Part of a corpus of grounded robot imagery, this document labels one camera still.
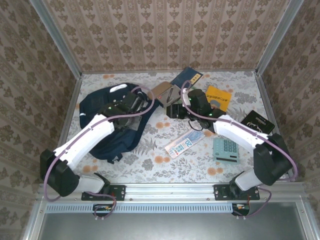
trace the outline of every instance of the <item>aluminum frame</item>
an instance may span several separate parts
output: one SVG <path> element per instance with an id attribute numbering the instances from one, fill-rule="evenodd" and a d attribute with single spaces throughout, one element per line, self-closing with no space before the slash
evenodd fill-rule
<path id="1" fill-rule="evenodd" d="M 119 183 L 126 185 L 126 204 L 215 204 L 215 203 L 244 203 L 246 201 L 223 200 L 217 201 L 214 197 L 214 185 L 218 183 Z M 319 239 L 319 229 L 308 203 L 307 194 L 304 191 L 302 182 L 276 182 L 272 186 L 264 186 L 272 192 L 271 203 L 295 203 L 299 212 L 306 239 Z M 50 198 L 57 193 L 53 189 L 48 190 Z M 255 203 L 263 203 L 269 194 L 260 191 L 260 200 Z M 73 193 L 67 197 L 62 197 L 56 204 L 109 204 L 111 201 L 81 201 L 81 193 Z M 42 228 L 43 219 L 46 214 L 48 202 L 43 198 L 43 184 L 38 190 L 30 220 L 25 231 L 24 240 L 36 240 Z"/>
<path id="2" fill-rule="evenodd" d="M 66 64 L 68 64 L 74 77 L 78 81 L 81 78 L 82 74 L 81 67 L 77 60 L 74 58 L 74 55 L 72 54 L 71 49 L 69 49 L 67 43 L 65 42 L 63 35 L 57 28 L 55 21 L 51 17 L 45 3 L 42 0 L 30 0 L 30 2 L 37 14 L 39 15 L 41 21 L 43 22 L 46 30 L 52 37 L 55 45 L 58 47 L 59 52 L 62 54 Z"/>
<path id="3" fill-rule="evenodd" d="M 284 38 L 288 28 L 297 15 L 303 2 L 304 0 L 292 0 L 289 2 L 286 10 L 284 11 L 284 14 L 279 21 L 279 24 L 277 25 L 268 45 L 266 46 L 260 58 L 260 61 L 255 68 L 259 75 L 262 75 L 266 70 L 271 58 L 275 54 L 279 44 Z"/>
<path id="4" fill-rule="evenodd" d="M 75 111 L 75 108 L 77 105 L 78 96 L 79 96 L 79 93 L 81 90 L 81 85 L 82 85 L 82 79 L 77 80 L 75 83 L 74 89 L 73 89 L 73 93 L 72 93 L 72 97 L 70 100 L 68 110 L 66 112 L 66 116 L 64 119 L 63 127 L 61 130 L 61 135 L 60 135 L 57 147 L 60 147 L 67 142 L 69 129 L 70 129 L 71 122 L 72 122 L 72 117 L 74 115 L 74 111 Z"/>
<path id="5" fill-rule="evenodd" d="M 271 106 L 271 103 L 270 103 L 270 99 L 268 97 L 268 93 L 267 93 L 266 86 L 264 84 L 263 78 L 258 72 L 254 73 L 254 77 L 255 77 L 255 80 L 256 80 L 256 84 L 258 85 L 258 89 L 260 91 L 260 95 L 261 95 L 261 98 L 262 98 L 262 103 L 263 103 L 263 106 L 264 106 L 264 109 L 265 109 L 266 116 L 267 116 L 268 120 L 275 125 L 275 127 L 274 127 L 272 132 L 276 133 L 276 134 L 280 134 L 280 130 L 279 130 L 279 127 L 278 127 L 278 124 L 277 124 L 277 120 L 276 120 L 274 111 L 272 110 L 272 106 Z M 292 177 L 294 175 L 292 169 L 290 169 L 288 171 L 288 175 L 289 175 L 289 177 Z"/>

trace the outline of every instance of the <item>metal bracket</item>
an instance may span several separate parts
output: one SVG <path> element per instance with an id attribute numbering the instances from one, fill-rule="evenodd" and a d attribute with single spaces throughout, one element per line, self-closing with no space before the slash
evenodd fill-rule
<path id="1" fill-rule="evenodd" d="M 231 191 L 229 184 L 217 184 L 213 186 L 214 188 L 214 197 L 216 201 L 223 201 L 223 200 L 248 200 L 248 196 L 250 200 L 260 200 L 259 190 L 257 187 L 252 187 L 249 190 L 245 191 L 243 195 L 235 198 Z"/>
<path id="2" fill-rule="evenodd" d="M 110 185 L 109 195 L 114 196 L 117 201 L 124 201 L 126 196 L 126 185 Z M 106 201 L 110 200 L 105 196 L 93 196 L 83 192 L 81 195 L 82 201 Z"/>

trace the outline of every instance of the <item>card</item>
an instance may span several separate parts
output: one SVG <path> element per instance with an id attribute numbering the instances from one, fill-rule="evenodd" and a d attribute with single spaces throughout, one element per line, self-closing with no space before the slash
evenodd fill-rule
<path id="1" fill-rule="evenodd" d="M 272 122 L 268 121 L 254 110 L 252 110 L 241 123 L 248 128 L 263 134 L 269 134 L 275 128 L 275 125 Z"/>

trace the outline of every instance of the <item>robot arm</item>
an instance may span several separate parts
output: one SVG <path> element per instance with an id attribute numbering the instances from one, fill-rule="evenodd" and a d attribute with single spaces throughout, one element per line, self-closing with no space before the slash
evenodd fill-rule
<path id="1" fill-rule="evenodd" d="M 185 116 L 177 116 L 178 118 L 188 117 L 192 121 L 198 121 L 204 129 L 229 138 L 253 155 L 253 168 L 240 173 L 229 183 L 229 194 L 232 195 L 232 198 L 237 199 L 246 195 L 246 191 L 261 184 L 271 186 L 291 169 L 292 164 L 290 161 L 264 141 L 271 142 L 289 154 L 287 146 L 279 134 L 267 135 L 244 125 L 239 128 L 236 125 L 240 123 L 232 119 L 224 111 L 218 108 L 211 108 L 202 90 L 195 89 L 187 92 L 183 89 L 182 92 L 183 102 L 194 113 L 218 120 L 199 118 L 189 112 L 184 112 Z"/>
<path id="2" fill-rule="evenodd" d="M 144 105 L 142 97 L 128 92 L 122 101 L 106 104 L 91 122 L 76 136 L 54 151 L 46 149 L 40 155 L 40 176 L 44 180 L 47 170 L 57 156 L 64 154 L 52 168 L 48 184 L 60 196 L 65 197 L 72 192 L 99 193 L 102 189 L 108 193 L 110 182 L 103 176 L 76 175 L 74 170 L 81 159 L 103 138 L 114 132 L 115 128 L 126 127 L 130 124 L 130 117 L 116 118 L 112 122 L 110 117 L 136 113 Z"/>

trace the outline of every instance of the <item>navy blue backpack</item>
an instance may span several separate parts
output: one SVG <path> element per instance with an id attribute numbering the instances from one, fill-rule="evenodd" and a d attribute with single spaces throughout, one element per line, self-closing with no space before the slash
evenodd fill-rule
<path id="1" fill-rule="evenodd" d="M 127 92 L 130 92 L 133 88 L 137 87 L 137 85 L 132 83 L 125 84 L 127 87 L 118 89 L 114 92 L 110 92 L 110 89 L 115 86 L 110 86 L 88 94 L 79 105 L 80 127 L 83 129 L 105 104 L 112 103 L 114 100 L 122 100 Z M 151 105 L 151 100 L 148 100 L 145 93 L 142 93 L 142 95 L 144 100 L 148 102 L 147 106 L 144 108 L 146 109 Z M 115 129 L 112 134 L 102 139 L 90 151 L 90 154 L 97 159 L 107 160 L 108 163 L 111 164 L 113 164 L 114 161 L 119 161 L 122 158 L 122 153 L 130 152 L 138 145 L 149 118 L 158 106 L 159 102 L 155 101 L 152 109 L 142 115 L 137 130 L 127 127 Z"/>

